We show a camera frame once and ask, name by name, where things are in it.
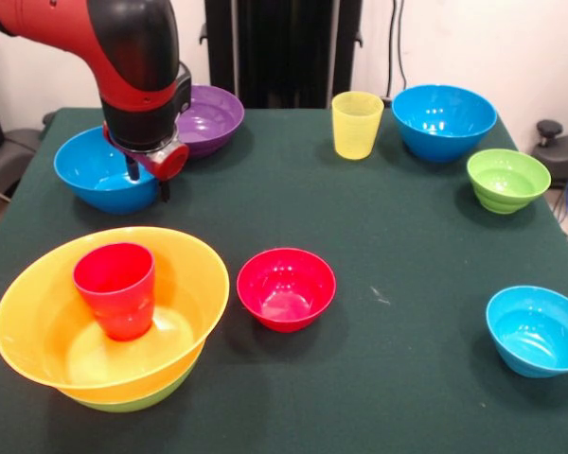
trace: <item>table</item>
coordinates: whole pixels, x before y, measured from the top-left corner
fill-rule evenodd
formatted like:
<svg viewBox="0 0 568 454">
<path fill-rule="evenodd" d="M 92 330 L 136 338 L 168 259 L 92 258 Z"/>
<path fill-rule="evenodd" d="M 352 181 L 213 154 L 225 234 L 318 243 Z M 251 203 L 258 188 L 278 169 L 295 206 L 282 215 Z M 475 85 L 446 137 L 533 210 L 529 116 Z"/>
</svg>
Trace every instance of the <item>table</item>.
<svg viewBox="0 0 568 454">
<path fill-rule="evenodd" d="M 176 178 L 168 204 L 114 217 L 52 167 L 67 138 L 100 122 L 98 110 L 56 116 L 0 226 L 0 297 L 65 241 L 144 224 L 206 241 L 232 283 L 261 250 L 309 249 L 334 268 L 337 295 L 317 323 L 281 335 L 233 286 L 184 386 L 137 413 L 88 410 L 0 358 L 0 453 L 568 453 L 568 375 L 511 373 L 484 318 L 507 286 L 568 296 L 568 244 L 544 200 L 487 212 L 466 160 L 416 160 L 389 112 L 371 156 L 348 162 L 328 111 L 248 111 L 229 146 Z M 501 122 L 481 144 L 512 146 Z"/>
</svg>

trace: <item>bowl rim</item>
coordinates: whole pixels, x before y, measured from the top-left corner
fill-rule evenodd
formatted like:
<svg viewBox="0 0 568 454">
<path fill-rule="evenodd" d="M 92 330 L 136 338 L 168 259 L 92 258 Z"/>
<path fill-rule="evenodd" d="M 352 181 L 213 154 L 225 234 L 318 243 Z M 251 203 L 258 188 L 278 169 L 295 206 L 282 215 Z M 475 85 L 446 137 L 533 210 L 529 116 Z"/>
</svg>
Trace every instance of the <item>bowl rim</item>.
<svg viewBox="0 0 568 454">
<path fill-rule="evenodd" d="M 218 266 L 221 270 L 223 279 L 224 279 L 224 289 L 223 289 L 223 301 L 221 303 L 221 307 L 220 307 L 220 309 L 217 313 L 217 317 L 215 317 L 215 320 L 212 322 L 212 324 L 206 328 L 206 330 L 203 332 L 203 334 L 201 336 L 199 336 L 198 339 L 196 339 L 193 344 L 188 346 L 188 348 L 183 350 L 179 355 L 171 358 L 169 361 L 165 361 L 163 364 L 161 364 L 157 367 L 154 367 L 154 368 L 152 368 L 152 369 L 150 369 L 150 370 L 148 370 L 148 371 L 146 371 L 142 374 L 130 376 L 130 377 L 127 377 L 127 378 L 124 378 L 124 379 L 113 380 L 113 381 L 100 383 L 100 384 L 97 384 L 97 383 L 96 384 L 58 383 L 57 381 L 40 379 L 40 378 L 35 377 L 32 374 L 29 374 L 28 372 L 22 370 L 19 366 L 14 364 L 10 360 L 10 357 L 8 355 L 6 355 L 4 348 L 3 348 L 3 345 L 2 345 L 2 342 L 0 340 L 0 356 L 10 366 L 10 368 L 12 368 L 19 375 L 22 375 L 22 376 L 24 376 L 25 378 L 27 378 L 31 381 L 34 381 L 36 383 L 40 383 L 41 385 L 50 386 L 52 388 L 63 389 L 63 390 L 95 390 L 95 389 L 100 389 L 100 388 L 105 388 L 105 387 L 124 385 L 124 384 L 127 384 L 127 383 L 134 382 L 134 381 L 136 381 L 140 378 L 150 376 L 150 375 L 152 375 L 152 374 L 154 374 L 154 373 L 156 373 L 156 372 L 158 372 L 158 371 L 160 371 L 160 370 L 162 370 L 166 367 L 169 367 L 171 364 L 174 364 L 175 362 L 177 362 L 181 358 L 185 357 L 190 352 L 192 352 L 196 347 L 198 347 L 198 345 L 200 345 L 201 342 L 206 340 L 206 338 L 210 335 L 210 333 L 212 333 L 212 331 L 215 329 L 215 327 L 217 326 L 217 324 L 221 320 L 222 315 L 225 311 L 225 308 L 227 307 L 227 303 L 229 301 L 229 290 L 230 290 L 229 273 L 227 272 L 227 268 L 225 267 L 225 264 L 223 263 L 223 260 L 221 259 L 221 257 L 207 243 L 203 242 L 202 240 L 200 240 L 196 236 L 192 236 L 190 234 L 187 234 L 185 232 L 181 232 L 179 230 L 168 229 L 168 228 L 164 228 L 164 227 L 152 227 L 152 226 L 138 225 L 138 226 L 131 226 L 131 227 L 120 227 L 120 228 L 116 228 L 116 229 L 102 230 L 100 232 L 94 232 L 94 233 L 89 234 L 89 235 L 76 237 L 76 238 L 74 238 L 70 241 L 67 241 L 66 243 L 63 243 L 62 245 L 58 246 L 57 248 L 50 250 L 49 252 L 42 255 L 40 258 L 36 259 L 30 265 L 28 265 L 10 283 L 9 288 L 7 288 L 7 291 L 4 293 L 4 295 L 2 296 L 2 299 L 0 300 L 0 317 L 1 317 L 2 311 L 4 310 L 3 302 L 6 300 L 9 293 L 11 291 L 13 291 L 12 289 L 13 289 L 13 286 L 16 283 L 16 281 L 19 280 L 19 278 L 22 275 L 31 272 L 32 268 L 39 261 L 46 260 L 46 257 L 48 255 L 50 255 L 51 253 L 53 253 L 54 251 L 61 249 L 61 248 L 66 248 L 67 246 L 69 246 L 71 243 L 74 243 L 74 242 L 80 242 L 81 243 L 81 242 L 88 241 L 89 237 L 91 237 L 91 236 L 99 236 L 99 238 L 101 238 L 102 236 L 109 236 L 109 235 L 112 235 L 113 233 L 131 232 L 131 231 L 149 231 L 149 232 L 154 231 L 154 232 L 158 232 L 158 233 L 160 233 L 160 232 L 174 233 L 174 234 L 179 235 L 179 236 L 186 236 L 188 240 L 190 240 L 193 243 L 199 244 L 204 250 L 206 250 L 208 252 L 208 254 L 210 254 L 214 258 L 216 258 L 216 263 L 218 264 Z"/>
<path fill-rule="evenodd" d="M 433 134 L 426 132 L 425 130 L 420 130 L 419 128 L 411 126 L 408 123 L 406 123 L 404 120 L 402 120 L 401 117 L 398 115 L 398 112 L 396 111 L 396 101 L 399 102 L 400 96 L 403 96 L 405 93 L 411 92 L 413 90 L 419 90 L 419 89 L 425 89 L 425 88 L 453 88 L 454 90 L 459 90 L 461 92 L 468 93 L 472 96 L 477 96 L 478 98 L 483 100 L 490 107 L 490 110 L 493 113 L 492 121 L 485 128 L 478 130 L 478 131 L 475 131 L 471 134 L 455 134 L 455 135 L 433 135 Z M 427 135 L 429 137 L 440 137 L 440 138 L 446 138 L 446 139 L 467 139 L 467 138 L 470 138 L 470 137 L 476 137 L 480 134 L 484 134 L 484 133 L 490 131 L 494 127 L 494 125 L 496 124 L 498 117 L 499 117 L 499 115 L 497 114 L 496 109 L 494 108 L 492 103 L 490 101 L 488 101 L 485 97 L 473 92 L 472 90 L 468 90 L 467 88 L 459 87 L 459 86 L 456 86 L 456 85 L 447 85 L 447 84 L 438 84 L 438 83 L 426 83 L 426 84 L 422 84 L 422 85 L 415 85 L 415 86 L 409 87 L 405 90 L 402 90 L 401 92 L 399 92 L 396 95 L 396 97 L 394 97 L 394 100 L 391 103 L 391 112 L 393 113 L 394 117 L 400 123 L 402 123 L 404 126 L 410 128 L 413 131 L 419 132 L 422 135 Z"/>
<path fill-rule="evenodd" d="M 246 110 L 244 109 L 244 105 L 242 104 L 242 101 L 240 101 L 240 99 L 236 95 L 228 92 L 227 90 L 223 90 L 223 88 L 216 87 L 214 85 L 192 84 L 191 85 L 191 98 L 192 99 L 193 99 L 194 88 L 195 89 L 199 88 L 199 89 L 202 89 L 202 90 L 206 89 L 206 90 L 209 90 L 209 91 L 217 92 L 222 96 L 225 96 L 225 97 L 228 97 L 229 99 L 232 99 L 234 101 L 234 103 L 238 104 L 238 106 L 240 107 L 241 116 L 238 119 L 238 122 L 234 126 L 229 128 L 226 132 L 222 132 L 221 134 L 219 134 L 215 137 L 211 137 L 210 139 L 201 139 L 201 140 L 195 140 L 195 141 L 189 141 L 189 140 L 183 141 L 187 146 L 193 147 L 193 146 L 197 146 L 197 145 L 204 144 L 204 143 L 207 143 L 207 142 L 212 142 L 213 140 L 219 140 L 219 139 L 233 133 L 235 130 L 237 130 L 240 127 L 240 125 L 242 124 L 242 121 L 244 121 L 244 116 L 246 115 Z M 177 115 L 177 118 L 175 119 L 176 125 L 178 125 L 178 121 L 179 121 L 179 118 L 181 118 L 181 115 L 184 115 L 184 114 L 185 114 L 185 112 L 179 113 Z"/>
<path fill-rule="evenodd" d="M 62 154 L 64 153 L 64 149 L 66 147 L 68 147 L 69 145 L 71 145 L 71 142 L 79 139 L 80 137 L 82 137 L 85 134 L 97 131 L 97 130 L 101 130 L 103 131 L 103 127 L 102 126 L 95 126 L 93 128 L 89 128 L 87 130 L 84 131 L 80 131 L 78 132 L 76 135 L 73 135 L 72 137 L 70 137 L 69 139 L 67 139 L 67 141 L 65 143 L 63 143 L 59 149 L 57 150 L 57 152 L 55 153 L 55 157 L 53 158 L 53 169 L 55 170 L 55 173 L 57 174 L 57 176 L 60 178 L 60 180 L 62 180 L 64 183 L 66 183 L 69 186 L 72 187 L 76 187 L 77 189 L 82 189 L 83 191 L 90 191 L 90 192 L 119 192 L 119 191 L 128 191 L 134 187 L 139 187 L 148 183 L 156 183 L 157 184 L 157 180 L 155 179 L 155 177 L 153 175 L 151 175 L 149 172 L 139 172 L 139 181 L 137 182 L 136 185 L 131 186 L 131 187 L 119 187 L 119 188 L 108 188 L 108 189 L 95 189 L 94 187 L 88 187 L 88 186 L 83 186 L 81 184 L 78 183 L 74 183 L 72 182 L 69 178 L 66 178 L 65 175 L 63 174 L 63 172 L 61 172 L 59 170 L 59 168 L 57 167 L 57 161 L 60 158 L 60 156 L 62 156 Z M 115 148 L 114 146 L 110 145 L 109 143 L 107 143 L 107 145 L 109 147 L 113 147 L 114 150 L 117 151 L 117 148 Z"/>
<path fill-rule="evenodd" d="M 282 252 L 282 251 L 292 251 L 295 253 L 302 253 L 304 255 L 308 255 L 311 258 L 316 259 L 317 261 L 321 262 L 322 264 L 324 264 L 328 270 L 328 276 L 330 277 L 330 279 L 332 280 L 332 292 L 330 293 L 330 295 L 327 298 L 326 303 L 324 304 L 324 306 L 316 311 L 316 312 L 312 312 L 311 314 L 299 318 L 299 319 L 294 319 L 294 320 L 274 320 L 274 319 L 270 319 L 269 317 L 265 317 L 264 315 L 258 313 L 257 311 L 255 311 L 253 308 L 251 308 L 250 306 L 248 306 L 246 304 L 246 302 L 244 301 L 244 298 L 242 298 L 241 292 L 240 292 L 240 280 L 241 277 L 243 275 L 243 272 L 246 270 L 246 268 L 255 260 L 257 260 L 259 257 L 262 257 L 263 255 L 268 255 L 271 253 L 277 253 L 277 252 Z M 336 275 L 334 274 L 334 270 L 332 269 L 332 267 L 328 264 L 328 262 L 326 260 L 324 260 L 322 257 L 320 257 L 318 254 L 316 253 L 311 253 L 309 251 L 306 251 L 304 249 L 300 249 L 300 248 L 289 248 L 289 247 L 281 247 L 281 248 L 272 248 L 272 249 L 268 249 L 266 251 L 263 251 L 261 253 L 257 253 L 255 255 L 253 255 L 251 258 L 249 258 L 246 263 L 244 263 L 244 265 L 242 266 L 242 268 L 240 269 L 240 271 L 238 272 L 238 278 L 236 279 L 236 291 L 238 293 L 238 297 L 240 298 L 240 301 L 242 303 L 242 305 L 251 313 L 253 314 L 255 317 L 263 319 L 263 320 L 268 320 L 272 323 L 283 323 L 283 324 L 287 324 L 287 323 L 301 323 L 301 322 L 306 322 L 306 321 L 310 321 L 316 317 L 319 317 L 326 309 L 328 309 L 328 307 L 330 306 L 330 303 L 332 303 L 332 300 L 334 299 L 334 296 L 336 295 L 337 292 L 337 278 Z"/>
<path fill-rule="evenodd" d="M 524 364 L 527 364 L 535 369 L 539 369 L 541 371 L 545 371 L 548 373 L 552 373 L 552 374 L 564 374 L 568 372 L 568 367 L 548 367 L 548 366 L 543 366 L 541 364 L 537 364 L 533 361 L 530 361 L 526 358 L 522 358 L 521 356 L 517 355 L 516 353 L 512 352 L 511 350 L 509 350 L 500 340 L 499 337 L 496 335 L 492 324 L 490 323 L 490 316 L 489 316 L 489 311 L 491 308 L 491 305 L 493 304 L 494 300 L 496 298 L 498 298 L 499 296 L 501 296 L 503 293 L 506 293 L 508 291 L 513 291 L 513 290 L 518 290 L 518 289 L 533 289 L 533 290 L 539 290 L 539 291 L 544 291 L 545 293 L 549 293 L 551 295 L 555 295 L 557 297 L 560 297 L 562 300 L 565 300 L 566 302 L 568 302 L 568 297 L 562 295 L 561 293 L 558 293 L 550 288 L 545 288 L 545 287 L 539 287 L 539 286 L 529 286 L 529 285 L 519 285 L 519 286 L 512 286 L 512 287 L 506 287 L 503 288 L 499 291 L 497 291 L 494 295 L 492 295 L 492 297 L 490 298 L 490 300 L 488 301 L 488 304 L 486 306 L 486 323 L 488 326 L 488 331 L 490 332 L 490 335 L 492 336 L 492 338 L 494 339 L 494 341 L 500 345 L 502 348 L 505 349 L 506 353 L 508 353 L 509 355 L 513 356 L 515 359 L 521 361 Z"/>
<path fill-rule="evenodd" d="M 502 194 L 500 192 L 493 191 L 492 189 L 489 189 L 488 187 L 484 186 L 482 183 L 480 183 L 475 178 L 474 171 L 471 170 L 471 164 L 474 162 L 475 159 L 478 159 L 481 156 L 489 155 L 489 154 L 494 153 L 494 152 L 503 153 L 503 154 L 506 154 L 508 156 L 513 156 L 514 159 L 517 158 L 517 159 L 520 159 L 520 160 L 525 160 L 525 161 L 529 161 L 529 162 L 532 162 L 532 163 L 536 163 L 537 168 L 542 170 L 543 173 L 545 175 L 547 175 L 547 184 L 541 190 L 531 192 L 530 194 L 522 194 L 521 196 L 511 196 L 511 195 L 508 195 L 508 194 Z M 473 153 L 472 156 L 470 156 L 470 158 L 467 160 L 467 164 L 465 165 L 465 167 L 466 167 L 468 175 L 470 176 L 471 181 L 474 184 L 477 184 L 480 187 L 480 189 L 483 189 L 483 190 L 489 192 L 489 194 L 493 194 L 493 195 L 496 195 L 496 196 L 499 196 L 499 197 L 506 197 L 506 198 L 509 198 L 511 200 L 525 201 L 527 199 L 536 199 L 537 197 L 541 196 L 551 185 L 551 173 L 549 172 L 549 169 L 541 161 L 539 161 L 537 158 L 535 158 L 534 156 L 531 156 L 531 155 L 526 154 L 526 153 L 522 153 L 522 152 L 520 152 L 516 149 L 510 149 L 510 148 L 481 149 L 481 150 Z"/>
</svg>

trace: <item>bowl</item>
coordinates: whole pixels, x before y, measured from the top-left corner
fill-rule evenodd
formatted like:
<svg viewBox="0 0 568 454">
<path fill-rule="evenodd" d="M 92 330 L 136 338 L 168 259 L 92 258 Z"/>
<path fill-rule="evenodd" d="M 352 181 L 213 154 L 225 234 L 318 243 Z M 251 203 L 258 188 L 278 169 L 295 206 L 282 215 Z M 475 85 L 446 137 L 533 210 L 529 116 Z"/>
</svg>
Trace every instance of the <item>bowl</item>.
<svg viewBox="0 0 568 454">
<path fill-rule="evenodd" d="M 475 196 L 492 213 L 508 215 L 541 196 L 551 184 L 539 160 L 512 149 L 485 149 L 467 161 Z"/>
<path fill-rule="evenodd" d="M 138 243 L 155 259 L 152 327 L 126 342 L 104 334 L 72 280 L 82 256 L 116 242 Z M 47 253 L 10 285 L 0 302 L 0 355 L 17 373 L 78 401 L 166 397 L 200 354 L 228 294 L 222 260 L 193 236 L 156 227 L 91 234 Z"/>
<path fill-rule="evenodd" d="M 189 109 L 179 115 L 179 140 L 189 158 L 204 158 L 224 146 L 244 119 L 244 107 L 231 93 L 209 85 L 191 87 Z"/>
<path fill-rule="evenodd" d="M 95 399 L 95 400 L 84 400 L 79 399 L 71 393 L 66 393 L 62 391 L 63 394 L 76 400 L 79 404 L 85 407 L 89 407 L 94 410 L 106 411 L 110 413 L 128 413 L 131 411 L 144 410 L 148 407 L 158 404 L 174 393 L 177 388 L 179 388 L 185 379 L 191 374 L 192 369 L 196 365 L 196 360 L 200 353 L 202 352 L 202 346 L 193 352 L 193 354 L 188 355 L 191 363 L 189 366 L 173 380 L 164 381 L 166 385 L 162 383 L 160 386 L 156 387 L 155 390 L 147 391 L 137 397 L 130 393 L 124 399 L 117 399 L 112 395 L 105 398 Z"/>
<path fill-rule="evenodd" d="M 139 180 L 128 175 L 124 155 L 103 138 L 103 128 L 81 132 L 55 155 L 55 172 L 89 205 L 112 215 L 128 215 L 151 205 L 158 181 L 139 166 Z"/>
<path fill-rule="evenodd" d="M 518 286 L 495 294 L 486 320 L 496 349 L 516 373 L 540 378 L 568 373 L 568 298 Z"/>
<path fill-rule="evenodd" d="M 251 258 L 238 274 L 242 304 L 265 326 L 292 333 L 315 321 L 336 291 L 334 272 L 322 258 L 294 248 Z"/>
<path fill-rule="evenodd" d="M 418 85 L 392 103 L 401 138 L 417 157 L 433 163 L 458 159 L 496 123 L 496 111 L 474 92 L 449 85 Z"/>
</svg>

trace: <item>yellow bowl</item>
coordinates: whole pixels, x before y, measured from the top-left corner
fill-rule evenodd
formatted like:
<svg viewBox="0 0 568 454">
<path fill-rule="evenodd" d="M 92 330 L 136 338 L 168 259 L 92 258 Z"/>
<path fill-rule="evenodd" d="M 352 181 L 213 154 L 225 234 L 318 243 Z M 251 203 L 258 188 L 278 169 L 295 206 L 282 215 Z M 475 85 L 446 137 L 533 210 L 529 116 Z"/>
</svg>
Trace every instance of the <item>yellow bowl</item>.
<svg viewBox="0 0 568 454">
<path fill-rule="evenodd" d="M 190 357 L 191 360 L 189 367 L 185 369 L 180 375 L 176 376 L 172 381 L 169 381 L 166 386 L 161 385 L 160 387 L 156 388 L 153 391 L 150 391 L 143 396 L 134 397 L 131 394 L 124 400 L 118 400 L 116 398 L 110 397 L 109 394 L 107 394 L 107 396 L 104 396 L 103 399 L 97 401 L 92 399 L 87 400 L 84 398 L 77 398 L 75 395 L 72 395 L 71 393 L 65 391 L 62 391 L 62 393 L 78 401 L 78 403 L 95 410 L 108 411 L 110 413 L 126 413 L 130 411 L 143 410 L 147 407 L 151 407 L 152 405 L 157 404 L 158 402 L 162 402 L 181 386 L 181 384 L 189 376 L 191 370 L 196 365 L 196 360 L 198 359 L 200 352 L 202 352 L 202 347 L 196 349 L 193 354 L 188 355 L 186 358 Z"/>
<path fill-rule="evenodd" d="M 79 296 L 73 269 L 86 253 L 130 241 L 155 257 L 153 326 L 137 340 L 105 336 Z M 30 265 L 0 302 L 0 355 L 19 374 L 93 404 L 133 402 L 185 375 L 221 318 L 227 269 L 187 234 L 127 227 L 75 239 Z"/>
</svg>

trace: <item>cup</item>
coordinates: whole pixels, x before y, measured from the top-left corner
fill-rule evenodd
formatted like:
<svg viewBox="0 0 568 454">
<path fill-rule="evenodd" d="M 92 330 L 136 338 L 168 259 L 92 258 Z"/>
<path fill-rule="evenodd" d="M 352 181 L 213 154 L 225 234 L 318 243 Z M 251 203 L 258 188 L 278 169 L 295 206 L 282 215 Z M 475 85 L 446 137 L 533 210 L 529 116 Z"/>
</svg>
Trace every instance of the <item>cup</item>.
<svg viewBox="0 0 568 454">
<path fill-rule="evenodd" d="M 135 243 L 94 249 L 74 268 L 78 292 L 114 341 L 131 341 L 150 329 L 154 281 L 153 254 Z"/>
<path fill-rule="evenodd" d="M 334 149 L 346 159 L 363 159 L 375 145 L 383 104 L 365 92 L 344 92 L 332 100 Z"/>
</svg>

